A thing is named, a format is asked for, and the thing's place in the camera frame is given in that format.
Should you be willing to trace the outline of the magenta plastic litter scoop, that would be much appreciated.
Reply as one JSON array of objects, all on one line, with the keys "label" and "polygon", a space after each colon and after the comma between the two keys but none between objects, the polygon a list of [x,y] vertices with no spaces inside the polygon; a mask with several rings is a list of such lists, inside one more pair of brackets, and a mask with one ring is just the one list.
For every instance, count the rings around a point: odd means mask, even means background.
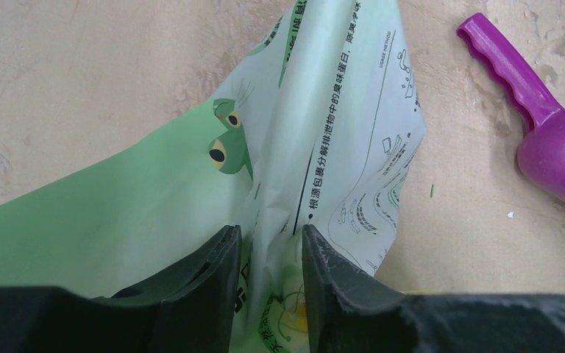
[{"label": "magenta plastic litter scoop", "polygon": [[467,18],[456,33],[525,121],[516,153],[520,171],[565,202],[565,108],[484,14]]}]

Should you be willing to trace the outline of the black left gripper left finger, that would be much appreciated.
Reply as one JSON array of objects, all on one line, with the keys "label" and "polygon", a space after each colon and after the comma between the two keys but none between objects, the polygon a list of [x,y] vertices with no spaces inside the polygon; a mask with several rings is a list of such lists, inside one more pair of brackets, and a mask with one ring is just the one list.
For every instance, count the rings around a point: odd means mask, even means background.
[{"label": "black left gripper left finger", "polygon": [[59,287],[0,287],[0,352],[227,352],[241,229],[110,298]]}]

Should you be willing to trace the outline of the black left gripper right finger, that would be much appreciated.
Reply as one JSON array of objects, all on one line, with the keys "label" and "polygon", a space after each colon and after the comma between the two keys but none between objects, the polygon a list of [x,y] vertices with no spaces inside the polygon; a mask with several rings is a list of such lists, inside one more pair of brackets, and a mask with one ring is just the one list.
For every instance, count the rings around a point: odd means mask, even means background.
[{"label": "black left gripper right finger", "polygon": [[565,295],[393,290],[302,230],[312,352],[565,352]]}]

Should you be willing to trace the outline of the green cat litter bag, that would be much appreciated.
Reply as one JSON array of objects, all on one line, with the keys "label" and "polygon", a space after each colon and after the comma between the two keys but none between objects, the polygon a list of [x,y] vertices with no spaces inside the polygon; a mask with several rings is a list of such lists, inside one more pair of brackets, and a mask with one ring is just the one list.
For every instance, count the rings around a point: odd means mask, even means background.
[{"label": "green cat litter bag", "polygon": [[0,287],[114,296],[241,229],[227,352],[312,352],[311,225],[374,277],[425,134],[396,1],[297,1],[213,95],[0,206]]}]

